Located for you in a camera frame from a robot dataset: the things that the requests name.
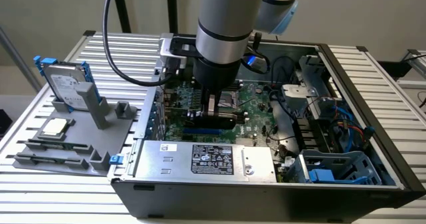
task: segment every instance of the black cable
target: black cable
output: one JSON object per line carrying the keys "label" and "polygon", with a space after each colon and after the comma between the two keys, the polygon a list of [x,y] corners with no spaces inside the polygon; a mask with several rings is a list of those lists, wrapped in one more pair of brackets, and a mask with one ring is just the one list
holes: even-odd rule
{"label": "black cable", "polygon": [[[272,99],[272,94],[274,94],[276,93],[276,96],[277,96],[277,99]],[[280,104],[280,106],[281,106],[281,108],[282,108],[282,110],[285,111],[285,113],[288,114],[288,116],[293,119],[293,121],[296,122],[297,120],[296,120],[296,117],[292,115],[292,113],[288,111],[288,109],[285,108],[285,105],[282,104],[282,101],[280,100],[280,91],[272,91],[270,93],[269,93],[269,99],[270,99],[270,101],[277,101],[278,102],[278,104]]]}
{"label": "black cable", "polygon": [[419,55],[419,56],[413,57],[413,58],[403,59],[403,60],[401,61],[401,63],[407,62],[407,61],[411,61],[411,60],[418,59],[418,58],[423,58],[423,57],[426,57],[426,54]]}
{"label": "black cable", "polygon": [[172,78],[173,74],[168,73],[165,75],[165,78],[157,82],[143,82],[139,81],[133,78],[131,78],[129,76],[127,76],[120,69],[117,68],[113,58],[112,58],[112,53],[109,51],[109,44],[108,44],[108,11],[109,11],[109,4],[111,4],[112,0],[105,0],[105,4],[104,4],[104,14],[103,14],[103,26],[101,26],[101,36],[103,36],[103,40],[104,40],[104,50],[105,50],[105,55],[107,55],[107,60],[109,63],[109,66],[112,68],[112,70],[115,71],[115,73],[128,82],[140,85],[140,86],[145,86],[145,87],[155,87],[155,86],[160,86],[164,85],[169,79]]}
{"label": "black cable", "polygon": [[121,25],[121,31],[123,33],[132,33],[131,30],[131,22],[129,22],[129,15],[128,15],[128,8],[127,8],[127,0],[115,0],[116,7],[117,7],[117,14],[119,14],[119,20]]}
{"label": "black cable", "polygon": [[286,140],[286,139],[296,138],[296,136],[289,136],[289,137],[286,137],[286,138],[276,139],[276,138],[272,137],[272,130],[273,130],[273,128],[272,128],[272,129],[269,130],[269,132],[268,132],[268,138],[272,139],[272,140],[274,140],[274,141],[284,141],[284,140]]}
{"label": "black cable", "polygon": [[350,119],[334,119],[334,120],[330,122],[330,125],[328,126],[328,135],[329,135],[329,137],[330,137],[330,139],[332,139],[332,142],[333,142],[333,144],[334,144],[333,150],[334,150],[334,151],[338,151],[340,153],[342,153],[344,150],[342,150],[342,146],[340,145],[340,139],[336,138],[336,136],[334,136],[334,130],[333,130],[334,127],[340,127],[340,125],[337,124],[338,122],[352,122],[352,125],[353,125],[353,126],[358,127],[361,130],[362,130],[362,128],[361,128],[360,125],[358,125],[353,120],[350,120]]}
{"label": "black cable", "polygon": [[421,93],[426,93],[426,91],[418,92],[418,94],[417,94],[417,98],[418,98],[418,100],[421,102],[421,105],[418,106],[419,108],[422,108],[425,106],[425,104],[426,104],[426,98],[423,100],[421,100],[421,96],[419,96]]}
{"label": "black cable", "polygon": [[[272,64],[272,66],[270,66],[270,84],[273,85],[274,84],[274,67],[276,67],[276,63],[277,63],[277,61],[280,60],[280,59],[282,59],[282,58],[286,58],[286,59],[289,59],[290,61],[292,61],[292,63],[293,63],[293,66],[294,66],[294,64],[296,64],[296,61],[289,57],[289,56],[286,56],[286,55],[282,55],[282,56],[280,56],[280,57],[277,57],[274,60],[273,60],[273,64]],[[285,71],[285,69],[284,69],[284,74],[285,74],[285,78],[286,79],[289,79],[289,76],[288,76],[288,74],[286,74],[286,71]]]}

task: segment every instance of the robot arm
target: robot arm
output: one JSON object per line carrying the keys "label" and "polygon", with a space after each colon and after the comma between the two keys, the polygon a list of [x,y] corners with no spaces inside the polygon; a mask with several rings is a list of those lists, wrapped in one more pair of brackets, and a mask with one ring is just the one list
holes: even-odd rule
{"label": "robot arm", "polygon": [[194,78],[210,92],[236,80],[253,28],[281,34],[296,11],[296,0],[201,0],[196,47],[202,58]]}

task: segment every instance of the connector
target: connector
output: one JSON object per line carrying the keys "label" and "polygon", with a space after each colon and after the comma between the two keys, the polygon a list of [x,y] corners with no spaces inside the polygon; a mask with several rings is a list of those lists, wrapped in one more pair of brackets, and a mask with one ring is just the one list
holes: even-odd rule
{"label": "connector", "polygon": [[345,128],[345,130],[348,130],[348,121],[346,121],[346,119],[344,120],[344,128]]}
{"label": "connector", "polygon": [[374,127],[371,127],[371,126],[370,126],[370,127],[366,127],[366,128],[364,129],[364,140],[365,140],[365,141],[368,141],[368,140],[371,138],[374,132],[375,132],[375,129],[374,129]]}
{"label": "connector", "polygon": [[178,75],[178,70],[181,66],[181,60],[178,58],[168,58],[165,64],[165,75]]}

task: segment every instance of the slatted metal surface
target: slatted metal surface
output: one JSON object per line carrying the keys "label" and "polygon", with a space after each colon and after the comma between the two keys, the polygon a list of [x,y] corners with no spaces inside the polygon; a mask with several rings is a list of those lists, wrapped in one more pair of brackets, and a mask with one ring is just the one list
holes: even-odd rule
{"label": "slatted metal surface", "polygon": [[[139,107],[140,112],[147,89],[127,83],[112,72],[104,56],[101,40],[100,33],[96,33],[93,37],[83,38],[69,54],[69,61],[88,61],[101,95],[111,103],[119,100],[128,101]],[[115,33],[109,35],[109,40],[119,68],[129,76],[148,80],[158,57],[158,37]],[[366,96],[370,108],[377,115],[381,115],[379,119],[382,124],[386,124],[386,130],[394,137],[401,138],[395,141],[395,145],[418,178],[426,182],[426,159],[423,157],[426,146],[419,141],[426,128],[422,127],[418,120],[414,120],[410,109],[397,99],[386,82],[381,81],[358,50],[334,46],[333,51],[344,67],[348,68],[353,82]],[[368,79],[362,76],[365,72],[370,72]],[[381,93],[381,97],[386,99],[369,95],[371,93]],[[52,93],[48,87],[44,87],[0,142],[0,224],[201,223],[200,221],[136,220],[128,214],[107,178],[13,168],[11,157],[24,149],[23,142],[33,136],[53,111],[52,99]],[[124,152],[131,148],[133,142],[139,115],[125,140]],[[402,129],[403,135],[394,132],[397,129]],[[426,222],[422,219],[426,219],[426,199],[414,201],[398,210],[377,210],[356,223],[419,224]]]}
{"label": "slatted metal surface", "polygon": [[426,125],[407,99],[389,83],[389,75],[356,47],[330,46],[332,51],[389,137],[426,187]]}

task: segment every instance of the sticker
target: sticker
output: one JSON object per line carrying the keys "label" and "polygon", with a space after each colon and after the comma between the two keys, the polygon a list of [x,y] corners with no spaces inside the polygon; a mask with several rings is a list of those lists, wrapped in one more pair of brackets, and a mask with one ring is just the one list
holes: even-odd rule
{"label": "sticker", "polygon": [[161,152],[176,152],[177,150],[178,150],[178,145],[177,144],[162,143],[160,145],[160,151]]}
{"label": "sticker", "polygon": [[84,102],[84,99],[76,91],[79,81],[73,77],[57,74],[52,74],[51,78],[53,80],[56,90],[59,91],[59,96],[64,100],[64,103],[75,109],[87,109],[87,103]]}
{"label": "sticker", "polygon": [[233,175],[232,146],[193,145],[190,171],[196,174]]}

